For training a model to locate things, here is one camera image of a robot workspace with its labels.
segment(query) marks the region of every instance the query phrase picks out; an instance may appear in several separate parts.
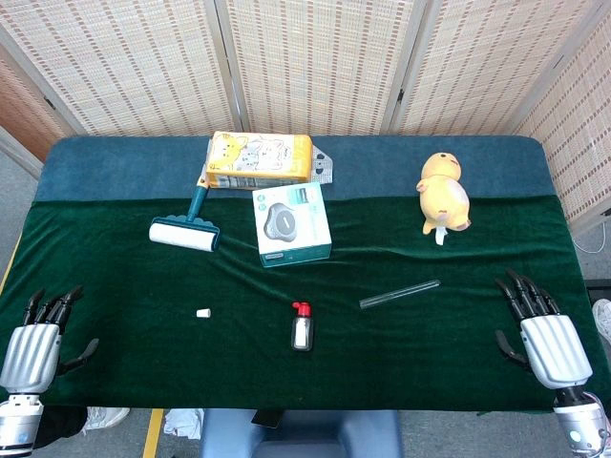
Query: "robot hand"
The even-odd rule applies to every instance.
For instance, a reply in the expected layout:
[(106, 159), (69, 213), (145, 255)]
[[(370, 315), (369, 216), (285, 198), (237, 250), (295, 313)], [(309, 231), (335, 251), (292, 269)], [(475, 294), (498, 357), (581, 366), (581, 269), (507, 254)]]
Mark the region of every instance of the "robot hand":
[(516, 291), (501, 280), (496, 284), (509, 302), (528, 359), (516, 353), (502, 331), (499, 349), (513, 362), (532, 370), (545, 387), (556, 391), (554, 411), (574, 456), (593, 458), (604, 452), (609, 428), (599, 399), (583, 390), (592, 375), (573, 322), (562, 315), (554, 299), (528, 278), (508, 270)]
[(12, 332), (0, 385), (9, 400), (0, 404), (0, 456), (30, 456), (43, 406), (44, 393), (55, 376), (81, 367), (97, 349), (93, 339), (85, 351), (66, 363), (59, 362), (59, 346), (72, 305), (82, 297), (82, 287), (38, 304), (44, 291), (35, 293), (26, 306), (23, 325)]

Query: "blue chair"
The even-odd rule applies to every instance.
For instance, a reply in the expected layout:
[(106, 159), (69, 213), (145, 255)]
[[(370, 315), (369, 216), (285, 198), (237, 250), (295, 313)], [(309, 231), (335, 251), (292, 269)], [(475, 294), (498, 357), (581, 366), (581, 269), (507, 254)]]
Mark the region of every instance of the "blue chair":
[(207, 408), (201, 458), (403, 458), (396, 410), (287, 410), (276, 429), (256, 410)]

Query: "floor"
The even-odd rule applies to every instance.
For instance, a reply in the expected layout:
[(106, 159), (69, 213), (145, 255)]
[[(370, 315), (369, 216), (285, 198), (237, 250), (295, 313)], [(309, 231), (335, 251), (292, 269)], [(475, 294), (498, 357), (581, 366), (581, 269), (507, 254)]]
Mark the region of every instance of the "floor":
[[(0, 277), (18, 240), (23, 220), (35, 192), (36, 181), (0, 153)], [(592, 229), (577, 239), (583, 248), (594, 251), (600, 246), (601, 228)], [(578, 250), (579, 263), (586, 279), (611, 278), (611, 240), (597, 255)], [(607, 355), (611, 347), (605, 344)], [(62, 456), (139, 457), (142, 456), (150, 409), (133, 409), (119, 426), (60, 439), (34, 452), (34, 458)], [(497, 458), (515, 456), (570, 457), (553, 414), (492, 412), (401, 412), (406, 457)], [(198, 441), (160, 435), (158, 458), (198, 456)]]

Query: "cardboard box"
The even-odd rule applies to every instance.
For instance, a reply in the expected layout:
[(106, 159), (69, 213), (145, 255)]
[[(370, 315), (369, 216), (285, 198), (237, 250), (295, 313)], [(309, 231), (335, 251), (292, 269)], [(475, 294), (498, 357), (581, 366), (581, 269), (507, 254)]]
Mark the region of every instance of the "cardboard box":
[(253, 191), (252, 198), (263, 267), (329, 257), (331, 234), (319, 183)]
[(258, 189), (310, 181), (307, 135), (215, 132), (202, 178), (213, 188)]

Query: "green velvet cloth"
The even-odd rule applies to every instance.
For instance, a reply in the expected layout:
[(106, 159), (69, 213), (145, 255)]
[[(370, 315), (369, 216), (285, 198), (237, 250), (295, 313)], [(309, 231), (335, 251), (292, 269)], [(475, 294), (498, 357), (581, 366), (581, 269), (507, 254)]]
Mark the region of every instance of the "green velvet cloth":
[[(83, 284), (62, 355), (93, 337), (84, 368), (58, 378), (46, 404), (258, 408), (549, 409), (554, 393), (505, 361), (505, 330), (523, 351), (494, 278), (506, 267), (558, 300), (611, 398), (609, 372), (558, 199), (477, 198), (473, 226), (443, 247), (421, 234), (417, 198), (328, 201), (331, 257), (264, 269), (252, 202), (212, 199), (215, 253), (148, 240), (155, 216), (188, 200), (36, 202), (0, 297), (4, 354), (28, 296)], [(420, 295), (362, 311), (358, 301), (440, 279)], [(309, 301), (313, 350), (291, 349), (293, 301)], [(209, 307), (212, 317), (196, 318)]]

